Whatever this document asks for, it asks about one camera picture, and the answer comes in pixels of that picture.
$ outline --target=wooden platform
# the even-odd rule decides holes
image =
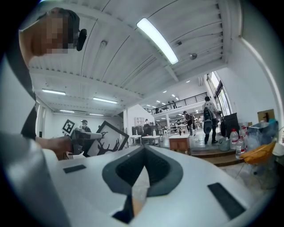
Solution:
[[[234,165],[243,162],[243,160],[236,158],[236,151],[220,151],[220,150],[206,150],[206,151],[191,151],[194,157],[202,158],[216,166]]]

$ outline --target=desk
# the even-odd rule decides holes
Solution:
[[[160,136],[147,136],[147,137],[142,137],[142,139],[143,140],[154,140],[154,146],[156,146],[156,142],[155,142],[155,140],[156,139],[159,139],[159,146],[161,146],[160,145]]]
[[[169,137],[170,149],[172,151],[180,152],[189,155],[190,153],[190,143],[189,135],[173,135]]]
[[[142,145],[142,141],[141,141],[141,135],[132,135],[129,136],[131,139],[134,139],[134,146],[136,145],[136,139],[140,138],[140,144]]]

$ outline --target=headphones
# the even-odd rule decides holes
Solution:
[[[87,30],[86,29],[79,30],[79,37],[76,44],[77,51],[81,51],[83,49],[86,38],[87,38]]]

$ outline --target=deer graphic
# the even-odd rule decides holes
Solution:
[[[119,139],[116,140],[116,143],[115,143],[115,146],[113,149],[110,149],[110,144],[108,145],[108,147],[106,149],[104,149],[103,145],[105,144],[105,142],[101,143],[101,140],[104,139],[105,137],[105,134],[107,134],[108,132],[102,132],[101,134],[103,135],[102,138],[98,139],[98,149],[99,149],[99,152],[97,155],[101,155],[101,154],[105,154],[107,151],[111,151],[111,152],[114,152],[114,151],[117,151],[119,149]]]

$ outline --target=fluorescent light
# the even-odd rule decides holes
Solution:
[[[42,91],[43,91],[43,92],[47,92],[47,93],[66,95],[65,92],[62,92],[62,91],[46,90],[46,89],[42,89]]]
[[[67,112],[67,113],[74,113],[74,111],[69,111],[69,110],[60,110],[61,112]]]
[[[90,115],[103,116],[103,114],[95,114],[95,113],[90,113]]]
[[[94,100],[97,100],[97,101],[102,101],[102,102],[110,102],[110,103],[114,103],[116,104],[117,102],[114,102],[114,101],[109,101],[109,100],[105,100],[105,99],[101,99],[101,98],[93,98]]]
[[[172,48],[170,48],[167,41],[161,35],[161,33],[148,21],[146,18],[143,18],[137,23],[137,27],[140,28],[143,32],[145,32],[161,49],[161,51],[165,54],[168,60],[175,64],[178,62],[178,58],[174,54]]]

